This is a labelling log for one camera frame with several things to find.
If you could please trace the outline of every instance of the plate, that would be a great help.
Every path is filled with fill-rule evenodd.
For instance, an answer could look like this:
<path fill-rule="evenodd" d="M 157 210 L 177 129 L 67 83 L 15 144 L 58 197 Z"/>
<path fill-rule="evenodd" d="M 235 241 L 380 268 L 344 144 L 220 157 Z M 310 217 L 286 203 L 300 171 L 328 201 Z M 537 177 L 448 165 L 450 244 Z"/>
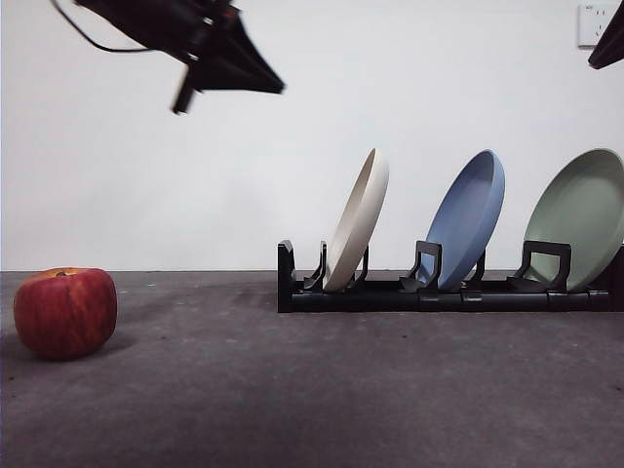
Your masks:
<path fill-rule="evenodd" d="M 351 281 L 377 224 L 388 177 L 388 163 L 378 151 L 371 151 L 328 244 L 325 291 L 340 291 Z"/>
<path fill-rule="evenodd" d="M 537 202 L 525 240 L 570 244 L 567 290 L 582 291 L 611 263 L 624 239 L 624 166 L 609 149 L 588 151 L 565 166 Z M 535 254 L 527 278 L 552 281 L 559 260 Z"/>
<path fill-rule="evenodd" d="M 442 245 L 440 290 L 452 290 L 470 273 L 488 245 L 505 194 L 505 173 L 493 151 L 472 158 L 447 192 L 427 234 L 427 242 Z M 433 271 L 424 255 L 418 277 Z"/>

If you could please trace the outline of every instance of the wall socket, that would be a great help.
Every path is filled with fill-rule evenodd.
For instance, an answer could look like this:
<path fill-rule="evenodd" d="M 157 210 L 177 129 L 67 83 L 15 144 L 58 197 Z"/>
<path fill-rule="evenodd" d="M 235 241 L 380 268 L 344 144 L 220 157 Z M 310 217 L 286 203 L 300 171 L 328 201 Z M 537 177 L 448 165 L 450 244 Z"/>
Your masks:
<path fill-rule="evenodd" d="M 613 19 L 618 4 L 588 3 L 578 6 L 578 47 L 595 47 Z"/>

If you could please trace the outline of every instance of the apple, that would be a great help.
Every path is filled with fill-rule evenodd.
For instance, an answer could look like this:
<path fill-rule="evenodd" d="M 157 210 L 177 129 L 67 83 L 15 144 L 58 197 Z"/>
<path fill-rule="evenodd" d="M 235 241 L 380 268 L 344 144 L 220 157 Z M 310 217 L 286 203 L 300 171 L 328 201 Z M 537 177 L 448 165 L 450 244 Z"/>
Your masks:
<path fill-rule="evenodd" d="M 48 359 L 96 351 L 113 334 L 117 293 L 98 268 L 54 268 L 28 277 L 14 301 L 21 342 Z"/>

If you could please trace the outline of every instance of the blue plate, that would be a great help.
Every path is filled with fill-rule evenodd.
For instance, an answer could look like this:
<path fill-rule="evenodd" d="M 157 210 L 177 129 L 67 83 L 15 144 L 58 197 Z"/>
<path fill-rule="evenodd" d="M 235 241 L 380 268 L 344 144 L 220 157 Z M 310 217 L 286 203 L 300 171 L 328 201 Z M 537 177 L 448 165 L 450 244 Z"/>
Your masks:
<path fill-rule="evenodd" d="M 475 156 L 457 176 L 427 234 L 442 245 L 441 290 L 452 290 L 470 273 L 489 242 L 505 194 L 505 172 L 491 150 Z M 426 280 L 433 258 L 424 255 L 418 277 Z"/>

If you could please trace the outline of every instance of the black dish rack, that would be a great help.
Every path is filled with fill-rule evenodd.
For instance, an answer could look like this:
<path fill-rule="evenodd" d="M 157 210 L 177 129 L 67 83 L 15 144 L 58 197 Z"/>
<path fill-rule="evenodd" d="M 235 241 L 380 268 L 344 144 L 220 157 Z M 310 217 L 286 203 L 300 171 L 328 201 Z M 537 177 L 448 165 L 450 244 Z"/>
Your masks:
<path fill-rule="evenodd" d="M 442 271 L 440 244 L 416 243 L 413 268 L 396 280 L 369 280 L 369 249 L 362 271 L 341 292 L 324 292 L 327 244 L 321 243 L 319 266 L 309 278 L 297 280 L 294 251 L 290 241 L 278 245 L 278 312 L 569 312 L 624 311 L 624 246 L 605 271 L 581 292 L 566 290 L 573 251 L 569 244 L 525 241 L 521 267 L 503 280 L 484 280 L 486 254 L 473 276 L 460 288 L 440 291 Z M 418 271 L 424 254 L 433 256 L 434 268 L 426 281 Z M 533 254 L 559 258 L 559 273 L 550 283 L 525 278 Z"/>

